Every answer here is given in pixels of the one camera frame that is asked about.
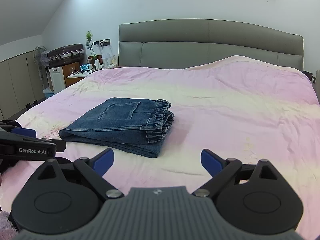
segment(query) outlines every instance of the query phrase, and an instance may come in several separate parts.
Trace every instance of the suitcase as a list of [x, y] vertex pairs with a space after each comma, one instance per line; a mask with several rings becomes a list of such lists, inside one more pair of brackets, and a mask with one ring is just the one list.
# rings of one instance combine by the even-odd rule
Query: suitcase
[[49, 68], [61, 67], [84, 60], [84, 47], [82, 44], [73, 44], [54, 49], [48, 52]]

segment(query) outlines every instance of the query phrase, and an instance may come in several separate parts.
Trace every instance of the folded jeans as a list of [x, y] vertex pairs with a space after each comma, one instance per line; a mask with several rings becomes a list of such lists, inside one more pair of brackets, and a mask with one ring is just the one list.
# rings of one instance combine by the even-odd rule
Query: folded jeans
[[154, 158], [174, 120], [170, 106], [163, 99], [110, 98], [59, 135], [67, 142], [105, 145]]

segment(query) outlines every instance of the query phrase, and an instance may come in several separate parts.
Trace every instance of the metal screw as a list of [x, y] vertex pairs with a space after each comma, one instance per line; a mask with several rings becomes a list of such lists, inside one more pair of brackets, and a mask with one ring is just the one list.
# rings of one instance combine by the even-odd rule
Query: metal screw
[[207, 197], [210, 195], [210, 191], [204, 188], [199, 188], [194, 192], [196, 197]]
[[109, 189], [106, 192], [106, 195], [108, 198], [118, 198], [122, 195], [121, 191], [117, 190], [117, 189]]

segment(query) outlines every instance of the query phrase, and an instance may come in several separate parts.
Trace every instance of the wardrobe door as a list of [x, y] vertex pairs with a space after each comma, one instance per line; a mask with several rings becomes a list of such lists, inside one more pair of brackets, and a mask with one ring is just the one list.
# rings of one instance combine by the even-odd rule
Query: wardrobe door
[[29, 76], [32, 86], [33, 95], [35, 96], [35, 100], [40, 100], [44, 98], [43, 86], [40, 80], [40, 75], [38, 71], [38, 66], [35, 64], [33, 60], [33, 51], [25, 54], [27, 58]]
[[19, 109], [25, 109], [26, 104], [33, 103], [35, 97], [31, 86], [26, 55], [22, 54], [8, 60], [9, 69], [16, 94]]
[[0, 109], [4, 119], [20, 111], [7, 60], [0, 63]]

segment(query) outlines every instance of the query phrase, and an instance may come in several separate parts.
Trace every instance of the pink bedsheet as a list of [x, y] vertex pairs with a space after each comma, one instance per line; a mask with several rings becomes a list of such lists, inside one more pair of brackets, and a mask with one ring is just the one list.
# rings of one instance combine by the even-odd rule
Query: pink bedsheet
[[[126, 67], [101, 70], [33, 107], [17, 121], [38, 137], [58, 131], [111, 97], [163, 98], [175, 122], [161, 154], [148, 159], [115, 150], [104, 175], [125, 194], [131, 187], [185, 185], [189, 192], [211, 177], [200, 153], [209, 148], [243, 163], [269, 159], [303, 201], [297, 232], [320, 234], [320, 107], [310, 81], [299, 71], [233, 56], [185, 70]], [[57, 156], [72, 161], [105, 149], [68, 143]], [[40, 162], [20, 161], [3, 174], [0, 205], [9, 211]]]

